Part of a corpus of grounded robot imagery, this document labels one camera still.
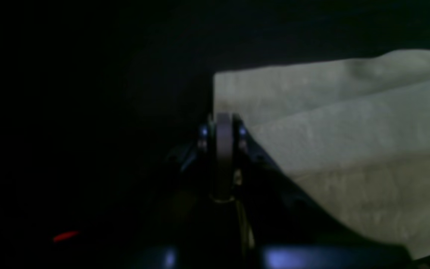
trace dark background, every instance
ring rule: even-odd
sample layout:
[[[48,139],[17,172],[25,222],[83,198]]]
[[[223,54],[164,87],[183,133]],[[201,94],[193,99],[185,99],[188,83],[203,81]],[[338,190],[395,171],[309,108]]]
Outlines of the dark background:
[[[45,257],[88,223],[128,240],[152,170],[210,111],[214,72],[406,48],[430,49],[430,0],[1,3],[4,256]]]

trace red light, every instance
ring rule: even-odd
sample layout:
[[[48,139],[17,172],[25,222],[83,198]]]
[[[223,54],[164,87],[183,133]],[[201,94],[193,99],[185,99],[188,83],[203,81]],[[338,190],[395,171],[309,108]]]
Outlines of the red light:
[[[68,240],[71,237],[74,237],[74,236],[76,236],[78,234],[79,234],[78,231],[70,231],[70,232],[61,233],[60,235],[56,235],[53,238],[53,242],[57,243],[57,242],[61,242],[61,241],[64,241],[64,240]]]

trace black surface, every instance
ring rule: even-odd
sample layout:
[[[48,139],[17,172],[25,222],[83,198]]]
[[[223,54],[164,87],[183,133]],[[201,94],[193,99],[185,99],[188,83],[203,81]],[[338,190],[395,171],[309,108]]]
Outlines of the black surface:
[[[2,4],[5,253],[35,257],[112,207],[126,220],[118,233],[130,229],[126,201],[143,199],[157,185],[150,169],[196,135],[213,72],[400,48],[430,49],[430,0]]]

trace black machine part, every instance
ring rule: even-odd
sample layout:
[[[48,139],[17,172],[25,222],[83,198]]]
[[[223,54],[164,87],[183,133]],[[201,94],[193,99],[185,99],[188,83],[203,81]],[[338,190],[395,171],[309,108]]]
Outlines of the black machine part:
[[[237,114],[217,114],[200,127],[196,143],[175,148],[167,163],[177,164],[177,184],[191,192],[193,203],[179,228],[144,248],[136,268],[362,269],[411,263],[404,247],[368,240],[326,213],[280,171]],[[160,229],[148,232],[147,242],[155,234]]]

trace white cloth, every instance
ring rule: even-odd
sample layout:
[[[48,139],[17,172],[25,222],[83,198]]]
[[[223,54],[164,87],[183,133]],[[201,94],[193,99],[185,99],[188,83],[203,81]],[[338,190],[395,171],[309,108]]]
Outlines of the white cloth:
[[[430,255],[430,51],[215,75],[283,172],[366,237]]]

